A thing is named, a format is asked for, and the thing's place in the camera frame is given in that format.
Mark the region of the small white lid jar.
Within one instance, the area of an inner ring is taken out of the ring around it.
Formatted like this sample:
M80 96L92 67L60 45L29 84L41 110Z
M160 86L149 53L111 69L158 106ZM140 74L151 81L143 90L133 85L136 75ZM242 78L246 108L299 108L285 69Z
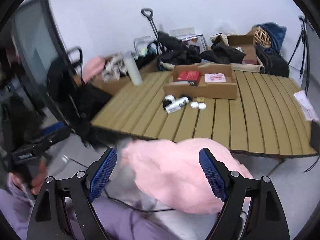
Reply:
M199 105L198 105L198 108L200 110L204 110L204 109L206 109L206 107L207 107L207 105L205 103L199 103Z

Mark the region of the small wooden block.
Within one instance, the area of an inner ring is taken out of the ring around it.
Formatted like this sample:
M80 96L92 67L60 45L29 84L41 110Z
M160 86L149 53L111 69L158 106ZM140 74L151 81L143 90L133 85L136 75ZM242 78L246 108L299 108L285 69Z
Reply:
M205 98L198 97L198 98L196 98L196 101L198 103L202 103L202 102L205 102Z

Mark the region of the white tube bottle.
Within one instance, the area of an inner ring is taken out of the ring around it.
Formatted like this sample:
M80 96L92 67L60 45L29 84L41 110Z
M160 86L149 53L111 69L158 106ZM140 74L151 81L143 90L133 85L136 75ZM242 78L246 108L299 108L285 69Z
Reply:
M179 111L182 107L187 105L189 103L189 99L186 96L183 96L173 103L169 104L167 107L165 107L165 110L168 114L174 113L176 111Z

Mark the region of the pink cartoon wallet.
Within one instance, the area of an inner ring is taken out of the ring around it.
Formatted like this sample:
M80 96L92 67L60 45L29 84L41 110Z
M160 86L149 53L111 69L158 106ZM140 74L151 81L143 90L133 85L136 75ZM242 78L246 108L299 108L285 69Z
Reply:
M206 73L204 80L205 83L225 83L226 77L223 73Z

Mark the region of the red and green box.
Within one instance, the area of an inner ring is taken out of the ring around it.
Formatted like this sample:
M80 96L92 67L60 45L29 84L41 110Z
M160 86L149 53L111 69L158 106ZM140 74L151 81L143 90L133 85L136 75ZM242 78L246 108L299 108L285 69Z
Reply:
M201 79L201 72L197 70L183 71L178 74L176 82L188 83L191 86L197 86Z

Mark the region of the frosted plastic container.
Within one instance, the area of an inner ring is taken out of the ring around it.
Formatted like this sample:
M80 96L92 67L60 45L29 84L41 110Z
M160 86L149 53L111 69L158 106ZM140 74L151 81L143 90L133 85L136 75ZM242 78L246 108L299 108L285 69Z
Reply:
M46 160L46 167L49 176L55 177L67 167L69 158L64 153L66 144L67 142L65 141L58 142L46 150L43 155Z

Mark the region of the white round jar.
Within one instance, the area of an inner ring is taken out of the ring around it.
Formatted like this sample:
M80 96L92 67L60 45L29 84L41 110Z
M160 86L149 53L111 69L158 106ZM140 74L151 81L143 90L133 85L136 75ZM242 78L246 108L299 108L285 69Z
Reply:
M174 101L175 101L175 97L173 95L167 95L163 100L164 103L168 103L168 104L171 104Z

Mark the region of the pink cloth on lap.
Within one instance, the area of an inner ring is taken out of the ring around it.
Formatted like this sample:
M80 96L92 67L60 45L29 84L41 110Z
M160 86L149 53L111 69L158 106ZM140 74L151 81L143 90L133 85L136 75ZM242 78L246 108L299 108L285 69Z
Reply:
M252 178L225 146L207 138L180 142L134 140L122 150L123 163L133 169L135 184L141 191L169 208L214 214L221 211L223 203L213 194L200 166L199 152L203 148L208 148L230 171Z

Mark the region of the black stroller cart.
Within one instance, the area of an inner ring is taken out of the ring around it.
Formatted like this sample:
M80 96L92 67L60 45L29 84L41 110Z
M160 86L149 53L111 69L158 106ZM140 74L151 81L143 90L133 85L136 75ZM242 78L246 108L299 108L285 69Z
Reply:
M83 54L74 47L55 58L47 73L46 90L68 126L84 144L98 147L90 121L111 100L112 95L84 81Z

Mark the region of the cardboard tray box on table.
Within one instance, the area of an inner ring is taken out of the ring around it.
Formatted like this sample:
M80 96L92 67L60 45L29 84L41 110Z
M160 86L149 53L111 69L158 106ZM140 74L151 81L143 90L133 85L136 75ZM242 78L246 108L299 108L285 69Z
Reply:
M195 85L186 80L178 81L183 72L198 71L199 78ZM225 82L207 82L206 74L223 74ZM187 95L191 98L202 97L209 99L235 100L238 97L238 85L235 73L230 64L200 63L179 65L174 68L167 83L163 85L165 95L180 97Z

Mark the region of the beige clothes pile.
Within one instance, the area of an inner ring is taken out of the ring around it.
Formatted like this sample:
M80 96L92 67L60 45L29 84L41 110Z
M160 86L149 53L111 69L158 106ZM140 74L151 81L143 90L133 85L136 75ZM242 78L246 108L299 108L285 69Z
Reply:
M127 76L127 67L124 64L122 54L114 54L106 59L101 75L104 82L120 80L121 77Z

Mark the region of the pink bag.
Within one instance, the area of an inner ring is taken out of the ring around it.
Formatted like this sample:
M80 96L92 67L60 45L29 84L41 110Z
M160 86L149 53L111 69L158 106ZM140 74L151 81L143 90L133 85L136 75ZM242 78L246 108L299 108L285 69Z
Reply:
M88 83L90 79L101 73L104 69L105 62L105 59L100 56L91 58L82 68L82 80L84 83Z

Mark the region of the black smartphone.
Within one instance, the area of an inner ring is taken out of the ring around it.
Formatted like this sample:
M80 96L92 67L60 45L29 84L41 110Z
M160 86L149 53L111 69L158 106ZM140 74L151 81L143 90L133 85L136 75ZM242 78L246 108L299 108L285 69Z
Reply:
M311 147L319 153L320 149L320 125L319 121L311 122L311 138L310 138Z

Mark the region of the white thermos bottle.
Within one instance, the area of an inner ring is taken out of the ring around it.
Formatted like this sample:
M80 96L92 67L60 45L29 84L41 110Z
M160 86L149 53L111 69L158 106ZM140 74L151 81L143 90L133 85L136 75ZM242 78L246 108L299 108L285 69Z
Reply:
M135 86L141 85L143 83L143 80L132 54L130 52L123 54L123 61L125 66L127 67L127 72L129 74L129 77L132 83Z

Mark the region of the black clothes pile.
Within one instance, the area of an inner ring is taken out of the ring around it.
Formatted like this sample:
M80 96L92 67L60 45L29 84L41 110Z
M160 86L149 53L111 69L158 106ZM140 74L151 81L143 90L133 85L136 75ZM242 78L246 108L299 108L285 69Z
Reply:
M201 59L217 64L242 63L245 56L245 53L221 42L200 54Z

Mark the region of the black backpack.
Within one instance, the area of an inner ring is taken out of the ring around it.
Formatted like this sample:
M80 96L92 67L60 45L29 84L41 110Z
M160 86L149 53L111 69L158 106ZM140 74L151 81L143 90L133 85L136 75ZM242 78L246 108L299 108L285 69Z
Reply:
M265 48L256 43L255 51L265 68L265 74L289 77L290 69L288 62L272 48Z

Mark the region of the white metal rack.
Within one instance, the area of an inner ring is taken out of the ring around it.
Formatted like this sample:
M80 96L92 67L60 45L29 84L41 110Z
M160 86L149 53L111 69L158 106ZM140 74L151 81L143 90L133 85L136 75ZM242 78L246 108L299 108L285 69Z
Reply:
M152 44L155 39L152 36L143 36L135 38L133 46L137 56L145 56L148 52L148 45Z

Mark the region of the open cardboard box background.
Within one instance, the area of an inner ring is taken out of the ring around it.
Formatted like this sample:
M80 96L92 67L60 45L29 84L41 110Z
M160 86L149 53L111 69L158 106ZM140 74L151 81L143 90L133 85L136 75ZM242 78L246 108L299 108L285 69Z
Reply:
M228 35L228 44L230 47L241 50L245 57L243 63L258 64L258 59L255 51L255 40L252 34L250 35Z

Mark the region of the woven rattan ball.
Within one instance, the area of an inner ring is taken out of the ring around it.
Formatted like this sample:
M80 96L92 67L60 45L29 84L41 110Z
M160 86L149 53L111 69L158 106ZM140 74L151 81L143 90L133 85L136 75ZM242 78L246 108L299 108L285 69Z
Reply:
M254 26L252 28L252 33L256 43L260 44L264 48L271 47L271 38L267 31L265 31L262 27Z

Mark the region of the blue bag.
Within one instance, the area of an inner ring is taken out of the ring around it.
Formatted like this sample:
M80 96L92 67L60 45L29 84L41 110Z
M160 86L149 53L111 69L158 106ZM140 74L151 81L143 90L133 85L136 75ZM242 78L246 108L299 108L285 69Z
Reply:
M261 27L268 33L271 38L271 48L279 53L285 39L287 27L280 26L274 22L256 24L255 27Z

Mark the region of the wall power strip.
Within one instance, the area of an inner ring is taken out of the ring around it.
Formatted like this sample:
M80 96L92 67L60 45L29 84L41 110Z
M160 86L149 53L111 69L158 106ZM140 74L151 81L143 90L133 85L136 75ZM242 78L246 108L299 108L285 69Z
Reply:
M172 36L187 36L195 34L196 32L194 27L177 28L170 31L170 35Z

